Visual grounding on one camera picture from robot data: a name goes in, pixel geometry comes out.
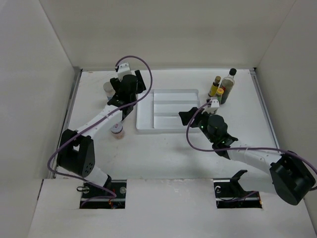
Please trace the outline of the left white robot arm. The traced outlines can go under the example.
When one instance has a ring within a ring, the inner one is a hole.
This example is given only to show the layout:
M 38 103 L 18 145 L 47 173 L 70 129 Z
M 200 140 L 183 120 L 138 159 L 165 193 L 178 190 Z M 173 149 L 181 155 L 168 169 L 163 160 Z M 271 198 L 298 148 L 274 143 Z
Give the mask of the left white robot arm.
M 57 156 L 57 165 L 76 174 L 85 182 L 95 184 L 94 192 L 107 197 L 111 192 L 111 178 L 96 165 L 95 141 L 115 124 L 122 122 L 133 110 L 137 95 L 146 90 L 139 70 L 126 73 L 121 80 L 110 80 L 115 95 L 93 119 L 76 130 L 67 129 L 61 138 L 62 148 Z

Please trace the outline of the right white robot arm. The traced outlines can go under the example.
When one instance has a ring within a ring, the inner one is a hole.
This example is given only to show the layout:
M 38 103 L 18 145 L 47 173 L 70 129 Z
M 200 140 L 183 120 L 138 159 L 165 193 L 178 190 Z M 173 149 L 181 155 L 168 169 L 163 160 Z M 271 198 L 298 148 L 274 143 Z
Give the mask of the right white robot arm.
M 193 107 L 179 112 L 182 124 L 187 128 L 198 128 L 211 143 L 210 152 L 231 161 L 238 161 L 261 170 L 269 177 L 267 182 L 245 182 L 233 178 L 230 191 L 235 196 L 247 190 L 277 194 L 290 205 L 298 205 L 317 188 L 311 171 L 316 171 L 308 161 L 292 151 L 269 147 L 251 147 L 228 133 L 228 125 L 220 115 L 211 115 L 202 108 Z

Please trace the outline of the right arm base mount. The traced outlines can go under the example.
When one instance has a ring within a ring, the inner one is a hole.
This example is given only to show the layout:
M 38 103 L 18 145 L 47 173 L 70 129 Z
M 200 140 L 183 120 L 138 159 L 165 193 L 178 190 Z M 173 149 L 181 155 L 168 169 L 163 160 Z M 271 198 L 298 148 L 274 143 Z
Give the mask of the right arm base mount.
M 231 178 L 213 180 L 216 207 L 218 209 L 259 208 L 262 201 L 257 191 L 246 191 L 239 183 L 247 170 L 240 170 Z

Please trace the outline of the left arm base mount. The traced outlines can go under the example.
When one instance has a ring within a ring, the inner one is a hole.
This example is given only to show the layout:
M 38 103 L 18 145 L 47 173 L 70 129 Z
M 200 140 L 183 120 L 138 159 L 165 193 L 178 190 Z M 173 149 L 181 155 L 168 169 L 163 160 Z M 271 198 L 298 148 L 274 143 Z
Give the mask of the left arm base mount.
M 125 209 L 127 180 L 111 182 L 109 190 L 116 194 L 116 198 L 112 199 L 112 194 L 88 183 L 78 186 L 76 190 L 81 193 L 80 209 Z

